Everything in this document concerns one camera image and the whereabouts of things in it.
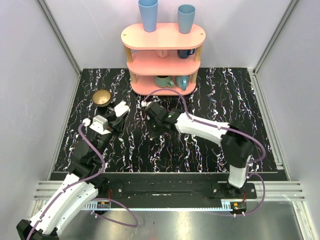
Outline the white oval case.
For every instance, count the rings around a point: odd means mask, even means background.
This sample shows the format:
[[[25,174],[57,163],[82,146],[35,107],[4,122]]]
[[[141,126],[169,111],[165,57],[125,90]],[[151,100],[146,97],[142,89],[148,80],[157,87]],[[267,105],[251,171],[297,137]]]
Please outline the white oval case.
[[[119,104],[117,104],[114,108],[113,108],[114,112],[115,112],[115,116],[117,118],[121,117],[122,115],[129,113],[130,112],[130,107],[127,105],[127,103],[125,101],[121,101]]]

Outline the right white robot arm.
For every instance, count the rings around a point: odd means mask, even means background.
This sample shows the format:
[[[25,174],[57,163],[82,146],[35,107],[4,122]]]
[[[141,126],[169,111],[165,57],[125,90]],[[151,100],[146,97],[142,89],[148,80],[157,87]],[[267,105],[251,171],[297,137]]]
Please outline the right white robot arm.
[[[146,125],[150,138],[164,133],[190,134],[209,140],[222,148],[223,156],[229,164],[229,177],[222,189],[222,198],[242,198],[247,183],[247,166],[252,157],[254,143],[247,137],[235,133],[236,126],[228,122],[216,122],[174,108],[165,109],[156,102],[142,101],[146,114]]]

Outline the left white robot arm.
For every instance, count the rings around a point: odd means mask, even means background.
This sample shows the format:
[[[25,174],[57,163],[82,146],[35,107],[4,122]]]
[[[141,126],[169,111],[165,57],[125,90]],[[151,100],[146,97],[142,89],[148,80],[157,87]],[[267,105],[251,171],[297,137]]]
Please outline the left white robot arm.
[[[129,111],[127,106],[122,110],[114,108],[105,115],[83,120],[69,173],[38,213],[17,224],[20,239],[57,240],[86,204],[109,195],[109,180],[102,175],[106,168],[103,153],[111,139],[122,132]]]

